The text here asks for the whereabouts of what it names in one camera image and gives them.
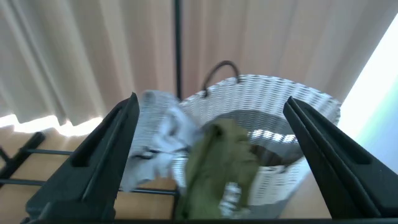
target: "beige curtain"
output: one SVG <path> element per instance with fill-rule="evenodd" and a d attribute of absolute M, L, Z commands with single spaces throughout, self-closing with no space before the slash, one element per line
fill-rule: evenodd
<path fill-rule="evenodd" d="M 396 0 L 185 0 L 183 95 L 232 60 L 242 74 L 288 78 L 343 101 L 397 12 Z M 231 74 L 223 68 L 213 83 Z"/>
<path fill-rule="evenodd" d="M 175 92 L 173 5 L 0 1 L 0 116 L 79 124 L 131 92 Z"/>

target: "green cloth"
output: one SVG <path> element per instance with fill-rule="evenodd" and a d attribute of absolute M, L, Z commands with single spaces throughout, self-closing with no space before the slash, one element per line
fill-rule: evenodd
<path fill-rule="evenodd" d="M 178 201 L 177 219 L 223 218 L 219 204 L 229 182 L 241 188 L 236 210 L 247 207 L 259 167 L 248 140 L 248 132 L 232 119 L 210 124 L 185 166 L 187 193 Z"/>

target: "floor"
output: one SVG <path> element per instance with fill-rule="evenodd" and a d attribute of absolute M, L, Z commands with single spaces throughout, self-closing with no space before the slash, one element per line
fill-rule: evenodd
<path fill-rule="evenodd" d="M 73 151 L 86 136 L 65 137 L 55 129 L 43 131 L 46 140 L 39 149 Z M 0 145 L 12 157 L 32 134 L 15 133 L 12 126 L 0 128 Z M 12 178 L 47 180 L 67 159 L 67 156 L 33 154 L 14 173 Z M 155 189 L 175 188 L 172 179 L 157 179 L 141 187 Z M 25 204 L 39 187 L 6 184 L 0 189 L 0 223 L 19 223 L 24 217 Z M 169 219 L 174 198 L 167 195 L 119 192 L 115 202 L 116 218 L 120 219 Z M 281 218 L 330 218 L 318 185 L 310 174 L 293 195 Z"/>

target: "basket handle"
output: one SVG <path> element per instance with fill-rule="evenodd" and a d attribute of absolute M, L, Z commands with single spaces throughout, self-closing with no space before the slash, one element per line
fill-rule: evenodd
<path fill-rule="evenodd" d="M 224 65 L 229 65 L 229 66 L 231 66 L 232 69 L 234 70 L 234 73 L 235 73 L 236 83 L 240 83 L 240 82 L 241 82 L 241 80 L 239 79 L 239 70 L 238 70 L 237 66 L 235 65 L 235 63 L 233 63 L 233 62 L 230 61 L 230 60 L 224 60 L 224 61 L 218 63 L 216 66 L 214 66 L 214 67 L 210 70 L 210 72 L 208 73 L 207 78 L 206 78 L 206 80 L 205 80 L 205 83 L 203 84 L 203 91 L 205 91 L 205 95 L 204 95 L 203 97 L 206 98 L 206 97 L 209 95 L 208 90 L 207 90 L 207 85 L 209 84 L 211 78 L 213 78 L 213 76 L 214 76 L 214 74 L 217 72 L 217 70 L 218 70 L 219 68 L 221 68 L 222 66 L 224 66 Z"/>

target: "laundry basket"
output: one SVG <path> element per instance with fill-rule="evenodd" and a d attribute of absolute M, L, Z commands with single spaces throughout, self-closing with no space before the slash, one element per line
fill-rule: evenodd
<path fill-rule="evenodd" d="M 235 77 L 206 87 L 215 72 L 224 65 L 232 66 Z M 314 88 L 279 77 L 238 75 L 234 63 L 223 61 L 208 75 L 203 90 L 180 103 L 200 126 L 214 119 L 232 118 L 248 130 L 250 143 L 277 154 L 285 164 L 264 166 L 267 153 L 260 155 L 257 176 L 249 199 L 246 218 L 276 218 L 283 211 L 292 192 L 300 185 L 310 168 L 283 115 L 284 103 L 293 96 L 314 107 L 332 123 L 340 118 L 341 103 Z M 187 155 L 172 164 L 174 178 L 184 188 Z"/>

